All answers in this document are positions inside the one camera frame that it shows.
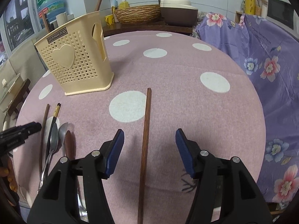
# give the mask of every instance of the metal screw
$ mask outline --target metal screw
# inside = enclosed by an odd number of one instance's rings
[[[200,155],[207,156],[207,155],[209,155],[209,153],[206,150],[202,150],[202,151],[200,151]]]
[[[239,163],[240,162],[240,158],[238,158],[237,156],[234,156],[233,157],[233,162]]]
[[[100,154],[100,151],[95,150],[92,152],[92,156],[98,156]]]
[[[65,162],[67,162],[68,161],[68,158],[67,157],[62,157],[62,158],[60,158],[60,162],[61,163],[65,163]]]

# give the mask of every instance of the window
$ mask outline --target window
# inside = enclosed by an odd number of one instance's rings
[[[1,36],[0,36],[0,65],[8,59]]]
[[[35,0],[11,0],[0,19],[1,37],[8,56],[40,29]]]

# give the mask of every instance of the soap dispenser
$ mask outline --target soap dispenser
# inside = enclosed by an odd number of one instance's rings
[[[122,2],[119,3],[119,6],[118,6],[119,9],[124,9],[127,7],[129,7],[129,3],[126,0],[122,0]]]

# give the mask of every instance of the plastic chopstick basket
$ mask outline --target plastic chopstick basket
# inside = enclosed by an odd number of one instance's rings
[[[60,26],[35,46],[65,95],[110,88],[114,73],[104,43],[99,11]]]

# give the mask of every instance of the microwave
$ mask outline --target microwave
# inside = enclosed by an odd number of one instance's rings
[[[266,19],[299,40],[299,17],[288,0],[268,0]]]

